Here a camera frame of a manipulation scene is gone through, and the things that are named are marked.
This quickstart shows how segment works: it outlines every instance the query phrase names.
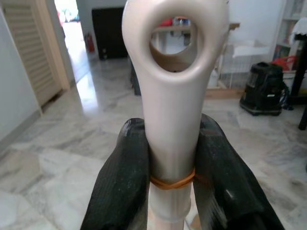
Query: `rubber band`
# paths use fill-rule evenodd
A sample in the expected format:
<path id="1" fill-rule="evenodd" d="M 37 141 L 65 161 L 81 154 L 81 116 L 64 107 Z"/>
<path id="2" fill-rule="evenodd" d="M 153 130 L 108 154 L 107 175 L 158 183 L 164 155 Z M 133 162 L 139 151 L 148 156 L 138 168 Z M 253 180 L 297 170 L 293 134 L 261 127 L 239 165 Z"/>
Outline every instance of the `rubber band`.
<path id="1" fill-rule="evenodd" d="M 160 181 L 154 178 L 153 176 L 150 177 L 150 181 L 151 183 L 153 183 L 155 186 L 157 186 L 158 188 L 162 190 L 170 190 L 170 189 L 180 189 L 180 188 L 184 188 L 188 186 L 190 183 L 194 181 L 194 177 L 195 177 L 195 168 L 193 169 L 193 172 L 188 177 L 176 183 L 173 183 L 173 184 L 166 184 L 163 181 Z"/>

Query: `fire extinguisher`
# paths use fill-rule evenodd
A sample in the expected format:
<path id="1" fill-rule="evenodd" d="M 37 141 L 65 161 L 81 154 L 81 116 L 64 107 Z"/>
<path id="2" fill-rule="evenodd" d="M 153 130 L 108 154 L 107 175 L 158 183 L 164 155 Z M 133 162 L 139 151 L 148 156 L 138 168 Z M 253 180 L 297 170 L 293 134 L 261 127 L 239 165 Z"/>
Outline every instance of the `fire extinguisher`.
<path id="1" fill-rule="evenodd" d="M 87 33 L 84 36 L 84 41 L 85 41 L 85 46 L 86 46 L 87 50 L 90 53 L 95 52 L 95 46 L 94 46 L 94 42 L 93 42 L 93 37 L 92 37 L 92 35 L 90 33 Z"/>

